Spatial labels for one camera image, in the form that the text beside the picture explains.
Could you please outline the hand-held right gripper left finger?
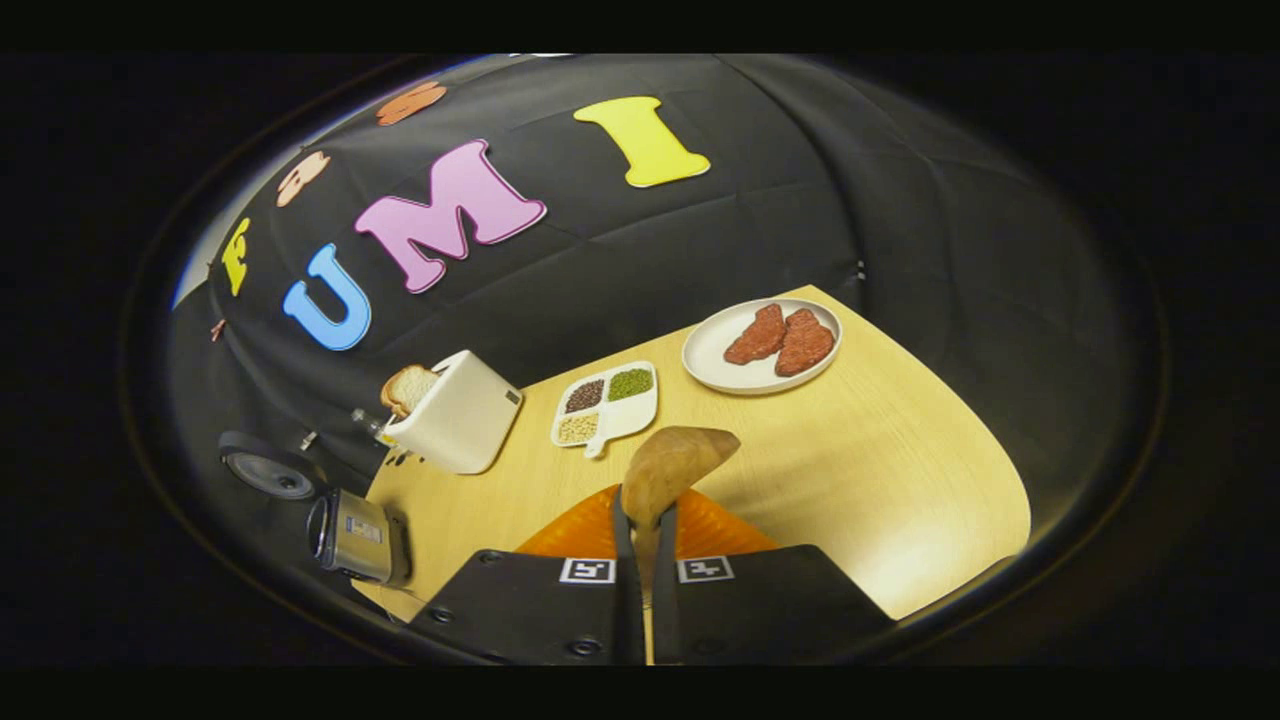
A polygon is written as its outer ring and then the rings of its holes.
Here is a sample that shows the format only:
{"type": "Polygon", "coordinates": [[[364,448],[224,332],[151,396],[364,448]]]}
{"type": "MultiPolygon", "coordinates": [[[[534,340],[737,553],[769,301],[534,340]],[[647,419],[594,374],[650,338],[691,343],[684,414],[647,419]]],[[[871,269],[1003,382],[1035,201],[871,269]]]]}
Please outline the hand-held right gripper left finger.
{"type": "Polygon", "coordinates": [[[620,491],[588,496],[521,550],[474,553],[411,632],[489,664],[643,664],[643,597],[620,491]]]}

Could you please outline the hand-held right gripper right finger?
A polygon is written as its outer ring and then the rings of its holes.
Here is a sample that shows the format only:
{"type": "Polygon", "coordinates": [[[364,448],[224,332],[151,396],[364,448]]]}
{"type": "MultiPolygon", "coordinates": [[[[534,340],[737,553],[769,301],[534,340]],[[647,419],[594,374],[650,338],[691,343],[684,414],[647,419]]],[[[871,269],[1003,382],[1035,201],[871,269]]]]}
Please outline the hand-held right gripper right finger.
{"type": "Polygon", "coordinates": [[[780,546],[695,489],[681,493],[659,529],[657,664],[826,664],[895,625],[823,550],[780,546]]]}

